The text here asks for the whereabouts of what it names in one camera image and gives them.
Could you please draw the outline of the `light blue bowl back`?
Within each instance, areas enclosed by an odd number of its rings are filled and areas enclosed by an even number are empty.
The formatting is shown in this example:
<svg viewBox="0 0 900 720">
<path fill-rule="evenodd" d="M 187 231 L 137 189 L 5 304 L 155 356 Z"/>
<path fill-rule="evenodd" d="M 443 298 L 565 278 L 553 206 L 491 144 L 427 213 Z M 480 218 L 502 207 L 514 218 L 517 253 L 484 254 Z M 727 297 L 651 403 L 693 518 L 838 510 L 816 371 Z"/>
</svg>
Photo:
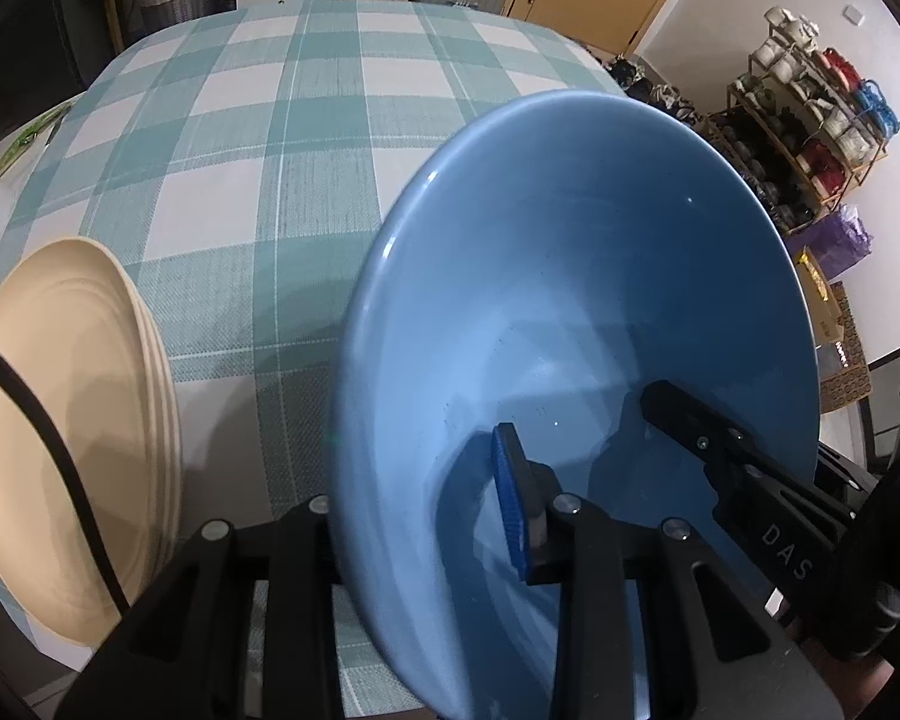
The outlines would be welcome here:
<svg viewBox="0 0 900 720">
<path fill-rule="evenodd" d="M 481 115 L 386 216 L 346 312 L 329 417 L 334 549 L 386 664 L 443 718 L 541 718 L 559 593 L 515 574 L 491 461 L 508 422 L 611 517 L 687 520 L 756 596 L 697 458 L 642 418 L 667 380 L 798 478 L 820 394 L 781 236 L 699 135 L 624 96 Z"/>
</svg>

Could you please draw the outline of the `cream plate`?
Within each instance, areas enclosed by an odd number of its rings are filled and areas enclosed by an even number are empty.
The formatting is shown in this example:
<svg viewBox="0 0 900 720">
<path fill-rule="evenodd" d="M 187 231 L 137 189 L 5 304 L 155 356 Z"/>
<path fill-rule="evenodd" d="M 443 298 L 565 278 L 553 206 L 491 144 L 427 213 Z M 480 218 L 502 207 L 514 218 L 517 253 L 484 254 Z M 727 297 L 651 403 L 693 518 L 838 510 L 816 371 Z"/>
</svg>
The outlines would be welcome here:
<svg viewBox="0 0 900 720">
<path fill-rule="evenodd" d="M 52 454 L 0 388 L 0 580 L 47 631 L 98 647 L 155 575 L 160 523 L 155 367 L 125 268 L 66 238 L 0 284 L 0 356 L 45 410 L 73 462 L 119 583 L 110 592 Z"/>
<path fill-rule="evenodd" d="M 152 366 L 155 367 L 155 401 L 159 405 L 157 418 L 157 460 L 160 470 L 160 523 L 157 532 L 157 550 L 152 561 L 151 574 L 157 575 L 172 559 L 178 532 L 180 532 L 180 511 L 182 510 L 182 434 L 180 415 L 176 405 L 175 385 L 164 342 L 160 338 L 151 309 L 146 301 L 134 296 L 139 312 L 148 326 L 148 345 Z"/>
</svg>

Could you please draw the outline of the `cardboard box on floor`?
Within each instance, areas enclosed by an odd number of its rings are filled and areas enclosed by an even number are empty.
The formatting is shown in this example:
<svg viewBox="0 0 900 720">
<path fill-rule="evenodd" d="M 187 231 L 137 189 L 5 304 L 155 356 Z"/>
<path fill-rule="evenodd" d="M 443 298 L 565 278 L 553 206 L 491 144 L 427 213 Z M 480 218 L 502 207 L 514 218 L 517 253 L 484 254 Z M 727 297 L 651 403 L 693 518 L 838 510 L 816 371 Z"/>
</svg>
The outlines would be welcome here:
<svg viewBox="0 0 900 720">
<path fill-rule="evenodd" d="M 808 309 L 820 379 L 821 413 L 859 403 L 873 390 L 854 316 L 842 281 L 826 280 L 808 247 L 793 255 L 793 265 Z"/>
</svg>

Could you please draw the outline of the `purple bag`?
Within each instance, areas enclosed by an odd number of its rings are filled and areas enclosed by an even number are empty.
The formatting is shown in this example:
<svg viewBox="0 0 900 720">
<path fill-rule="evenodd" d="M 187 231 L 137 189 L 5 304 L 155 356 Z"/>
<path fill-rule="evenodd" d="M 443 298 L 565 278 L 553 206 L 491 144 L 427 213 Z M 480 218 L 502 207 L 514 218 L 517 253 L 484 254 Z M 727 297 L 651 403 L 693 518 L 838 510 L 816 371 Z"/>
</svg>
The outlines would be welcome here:
<svg viewBox="0 0 900 720">
<path fill-rule="evenodd" d="M 840 277 L 871 254 L 873 236 L 866 231 L 855 205 L 841 205 L 785 239 L 788 252 L 808 249 L 829 281 Z"/>
</svg>

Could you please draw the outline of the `shoe rack with shoes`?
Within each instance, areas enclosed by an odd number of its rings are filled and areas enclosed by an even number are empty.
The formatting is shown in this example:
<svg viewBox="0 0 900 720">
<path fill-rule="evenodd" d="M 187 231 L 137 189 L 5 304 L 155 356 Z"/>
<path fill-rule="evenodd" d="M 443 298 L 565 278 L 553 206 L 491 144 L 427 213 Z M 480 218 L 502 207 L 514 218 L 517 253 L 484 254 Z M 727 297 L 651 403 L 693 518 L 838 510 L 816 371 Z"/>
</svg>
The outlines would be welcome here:
<svg viewBox="0 0 900 720">
<path fill-rule="evenodd" d="M 779 5 L 764 20 L 766 39 L 701 133 L 788 238 L 836 213 L 866 183 L 900 120 L 875 80 L 821 46 L 813 21 Z"/>
</svg>

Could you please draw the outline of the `teal checkered tablecloth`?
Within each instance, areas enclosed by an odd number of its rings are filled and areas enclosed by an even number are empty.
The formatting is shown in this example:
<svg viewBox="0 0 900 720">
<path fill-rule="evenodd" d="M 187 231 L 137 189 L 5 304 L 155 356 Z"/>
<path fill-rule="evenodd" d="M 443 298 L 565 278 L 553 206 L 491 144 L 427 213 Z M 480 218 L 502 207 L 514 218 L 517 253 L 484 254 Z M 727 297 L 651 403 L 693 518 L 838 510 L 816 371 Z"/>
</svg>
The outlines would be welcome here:
<svg viewBox="0 0 900 720">
<path fill-rule="evenodd" d="M 375 232 L 484 112 L 616 83 L 543 26 L 297 0 L 162 29 L 113 59 L 16 193 L 0 283 L 86 236 L 136 281 L 175 380 L 183 533 L 266 522 L 325 483 L 329 366 Z"/>
</svg>

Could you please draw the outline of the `green packet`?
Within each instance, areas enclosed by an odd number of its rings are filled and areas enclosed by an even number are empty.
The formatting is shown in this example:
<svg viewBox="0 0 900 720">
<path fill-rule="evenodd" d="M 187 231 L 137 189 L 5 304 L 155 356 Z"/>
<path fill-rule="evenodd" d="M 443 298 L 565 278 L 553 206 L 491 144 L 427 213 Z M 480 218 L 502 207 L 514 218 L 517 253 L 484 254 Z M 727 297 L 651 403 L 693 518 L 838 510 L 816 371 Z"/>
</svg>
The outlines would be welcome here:
<svg viewBox="0 0 900 720">
<path fill-rule="evenodd" d="M 14 135 L 11 143 L 0 153 L 0 176 L 4 176 L 14 164 L 17 163 L 22 156 L 29 151 L 30 146 L 40 137 L 46 130 L 53 130 L 61 124 L 64 117 L 68 115 L 69 110 L 73 109 L 71 103 L 63 103 L 56 106 L 55 109 L 48 110 L 45 114 L 41 114 L 34 121 L 27 124 L 23 129 Z"/>
</svg>

